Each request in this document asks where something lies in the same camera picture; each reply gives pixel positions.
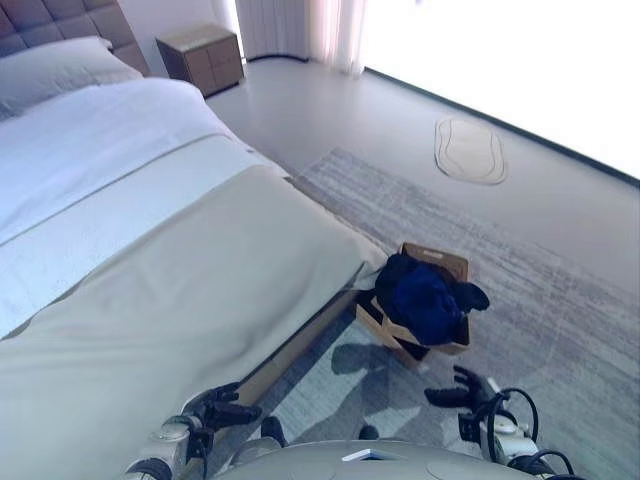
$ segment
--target bedside table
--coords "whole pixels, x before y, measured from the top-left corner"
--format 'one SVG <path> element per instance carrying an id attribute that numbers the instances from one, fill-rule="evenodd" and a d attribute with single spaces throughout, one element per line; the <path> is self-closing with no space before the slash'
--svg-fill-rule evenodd
<path id="1" fill-rule="evenodd" d="M 209 96 L 244 78 L 236 34 L 208 24 L 156 39 L 171 78 Z"/>

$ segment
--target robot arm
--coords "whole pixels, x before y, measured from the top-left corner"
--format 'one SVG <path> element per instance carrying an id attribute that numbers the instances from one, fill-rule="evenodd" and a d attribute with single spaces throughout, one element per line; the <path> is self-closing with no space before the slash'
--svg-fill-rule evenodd
<path id="1" fill-rule="evenodd" d="M 233 425 L 245 425 L 262 414 L 259 407 L 232 404 L 238 399 L 239 383 L 207 390 L 169 418 L 149 436 L 123 480 L 177 480 L 192 458 L 202 458 L 203 478 L 207 477 L 207 458 L 213 449 L 215 432 Z"/>
<path id="2" fill-rule="evenodd" d="M 555 450 L 540 450 L 538 439 L 538 412 L 531 397 L 519 388 L 501 390 L 495 380 L 482 377 L 471 370 L 455 365 L 454 381 L 462 386 L 435 390 L 426 389 L 429 403 L 444 408 L 466 408 L 468 413 L 458 414 L 460 438 L 480 445 L 482 455 L 490 462 L 499 463 L 532 475 L 552 480 L 565 478 L 579 480 L 567 457 Z M 505 406 L 511 395 L 522 395 L 533 416 L 533 426 L 519 423 Z M 545 455 L 562 458 L 568 475 L 556 475 L 553 469 L 542 460 Z"/>

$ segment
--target nightstand drawer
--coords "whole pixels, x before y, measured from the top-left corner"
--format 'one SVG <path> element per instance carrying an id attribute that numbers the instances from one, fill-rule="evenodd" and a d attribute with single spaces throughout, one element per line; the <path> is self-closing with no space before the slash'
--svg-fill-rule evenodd
<path id="1" fill-rule="evenodd" d="M 235 36 L 209 45 L 207 52 L 211 65 L 214 67 L 240 58 L 240 49 Z"/>
<path id="2" fill-rule="evenodd" d="M 226 88 L 244 78 L 242 63 L 237 60 L 216 65 L 213 70 L 218 88 Z"/>
<path id="3" fill-rule="evenodd" d="M 209 55 L 207 55 L 207 50 L 205 48 L 187 52 L 184 58 L 187 61 L 189 72 L 191 72 L 192 75 L 195 73 L 201 73 L 205 70 L 211 71 Z"/>
<path id="4" fill-rule="evenodd" d="M 207 95 L 211 95 L 213 92 L 219 90 L 220 88 L 224 88 L 218 85 L 218 83 L 216 82 L 216 78 L 211 70 L 192 72 L 191 83 L 198 87 L 202 92 L 202 95 L 204 95 L 205 97 Z"/>

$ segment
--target bright window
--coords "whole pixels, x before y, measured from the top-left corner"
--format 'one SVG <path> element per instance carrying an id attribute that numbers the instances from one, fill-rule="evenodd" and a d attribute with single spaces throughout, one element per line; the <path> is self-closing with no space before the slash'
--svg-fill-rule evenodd
<path id="1" fill-rule="evenodd" d="M 640 2 L 374 0 L 365 64 L 640 178 Z"/>

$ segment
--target small white oval rug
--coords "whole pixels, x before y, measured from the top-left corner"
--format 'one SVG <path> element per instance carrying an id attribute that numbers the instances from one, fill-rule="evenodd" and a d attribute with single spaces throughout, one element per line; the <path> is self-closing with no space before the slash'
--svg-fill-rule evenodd
<path id="1" fill-rule="evenodd" d="M 500 138 L 484 123 L 443 118 L 436 124 L 435 143 L 436 164 L 450 177 L 487 185 L 507 178 Z"/>

